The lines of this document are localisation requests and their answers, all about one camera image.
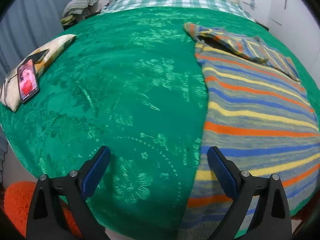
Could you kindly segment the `striped knitted sweater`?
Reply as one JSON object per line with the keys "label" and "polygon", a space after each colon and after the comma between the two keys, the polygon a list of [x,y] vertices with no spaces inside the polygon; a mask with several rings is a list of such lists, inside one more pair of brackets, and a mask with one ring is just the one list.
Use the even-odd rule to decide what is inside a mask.
{"label": "striped knitted sweater", "polygon": [[179,239],[207,238],[231,205],[209,169],[212,146],[254,176],[278,174],[294,216],[319,190],[319,124],[295,65],[257,36],[193,23],[184,29],[195,41],[208,103]]}

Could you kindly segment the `pile of clothes beside bed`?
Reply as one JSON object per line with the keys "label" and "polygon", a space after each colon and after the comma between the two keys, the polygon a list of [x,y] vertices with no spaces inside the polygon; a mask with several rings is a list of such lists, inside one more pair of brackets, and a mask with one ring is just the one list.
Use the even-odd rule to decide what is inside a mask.
{"label": "pile of clothes beside bed", "polygon": [[61,24],[64,28],[92,16],[98,10],[99,0],[71,0],[65,7]]}

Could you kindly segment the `orange shaggy rug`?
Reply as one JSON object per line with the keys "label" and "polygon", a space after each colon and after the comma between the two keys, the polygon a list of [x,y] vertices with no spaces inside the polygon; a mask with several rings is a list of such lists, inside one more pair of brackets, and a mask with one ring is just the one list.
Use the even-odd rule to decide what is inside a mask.
{"label": "orange shaggy rug", "polygon": [[26,239],[83,239],[62,195],[62,185],[51,179],[19,181],[7,188],[4,211]]}

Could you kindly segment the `patterned cushion on bed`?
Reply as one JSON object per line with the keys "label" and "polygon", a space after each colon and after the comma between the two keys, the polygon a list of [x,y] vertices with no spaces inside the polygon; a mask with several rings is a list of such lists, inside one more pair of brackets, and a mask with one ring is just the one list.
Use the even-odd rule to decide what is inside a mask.
{"label": "patterned cushion on bed", "polygon": [[12,70],[1,85],[2,105],[15,112],[20,104],[40,90],[39,78],[48,67],[75,41],[76,36],[59,36],[30,53]]}

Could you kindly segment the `smartphone with lit screen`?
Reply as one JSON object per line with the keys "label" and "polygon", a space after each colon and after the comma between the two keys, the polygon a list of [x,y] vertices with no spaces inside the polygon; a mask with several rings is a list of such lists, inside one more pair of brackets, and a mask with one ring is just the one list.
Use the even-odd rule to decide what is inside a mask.
{"label": "smartphone with lit screen", "polygon": [[22,103],[27,102],[39,92],[35,66],[31,59],[28,59],[17,68],[17,80]]}

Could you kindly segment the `dark smartphone on cushion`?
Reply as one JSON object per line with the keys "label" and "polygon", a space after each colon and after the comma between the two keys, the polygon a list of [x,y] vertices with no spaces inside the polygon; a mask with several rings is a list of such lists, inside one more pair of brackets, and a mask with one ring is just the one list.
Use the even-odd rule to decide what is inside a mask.
{"label": "dark smartphone on cushion", "polygon": [[38,53],[30,55],[30,59],[33,61],[33,63],[39,63],[44,59],[44,57],[49,53],[49,51],[50,49],[39,51]]}

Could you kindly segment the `green floral bedspread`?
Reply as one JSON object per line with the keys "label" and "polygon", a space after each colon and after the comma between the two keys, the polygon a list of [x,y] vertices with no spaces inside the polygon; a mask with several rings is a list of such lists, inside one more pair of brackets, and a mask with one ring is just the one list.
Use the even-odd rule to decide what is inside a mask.
{"label": "green floral bedspread", "polygon": [[88,201],[103,226],[135,239],[179,239],[200,161],[208,91],[184,25],[260,37],[289,57],[319,124],[319,89],[296,56],[257,23],[200,8],[94,16],[40,78],[40,92],[1,107],[11,148],[34,176],[65,175],[100,146],[112,159]]}

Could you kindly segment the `blue grey curtain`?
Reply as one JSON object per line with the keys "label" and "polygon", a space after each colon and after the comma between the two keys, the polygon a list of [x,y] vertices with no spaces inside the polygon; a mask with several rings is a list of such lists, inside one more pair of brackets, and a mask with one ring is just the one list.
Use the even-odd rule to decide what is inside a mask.
{"label": "blue grey curtain", "polygon": [[1,16],[1,81],[29,53],[63,31],[62,13],[71,0],[14,0]]}

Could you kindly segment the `checkered green white blanket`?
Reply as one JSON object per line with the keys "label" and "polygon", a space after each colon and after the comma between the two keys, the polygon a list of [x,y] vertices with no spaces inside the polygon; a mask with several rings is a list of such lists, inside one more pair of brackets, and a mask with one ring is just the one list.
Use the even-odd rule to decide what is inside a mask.
{"label": "checkered green white blanket", "polygon": [[230,13],[253,21],[249,12],[229,0],[113,0],[101,13],[113,13],[144,7],[202,8]]}

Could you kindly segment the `blue wall hook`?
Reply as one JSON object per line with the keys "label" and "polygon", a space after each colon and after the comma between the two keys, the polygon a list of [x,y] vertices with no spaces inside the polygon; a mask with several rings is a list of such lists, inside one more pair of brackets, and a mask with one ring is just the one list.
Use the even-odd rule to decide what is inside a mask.
{"label": "blue wall hook", "polygon": [[243,3],[248,5],[252,10],[256,8],[255,0],[243,0]]}

